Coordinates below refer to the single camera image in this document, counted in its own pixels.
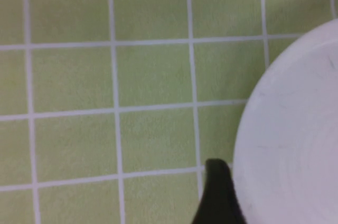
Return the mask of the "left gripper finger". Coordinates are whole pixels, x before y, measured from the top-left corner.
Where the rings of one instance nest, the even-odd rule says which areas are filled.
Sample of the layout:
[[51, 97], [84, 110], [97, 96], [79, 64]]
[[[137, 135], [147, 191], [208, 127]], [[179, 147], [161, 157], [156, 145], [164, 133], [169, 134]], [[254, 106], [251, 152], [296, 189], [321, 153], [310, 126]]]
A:
[[193, 224], [245, 224], [231, 171], [219, 158], [205, 162], [206, 182]]

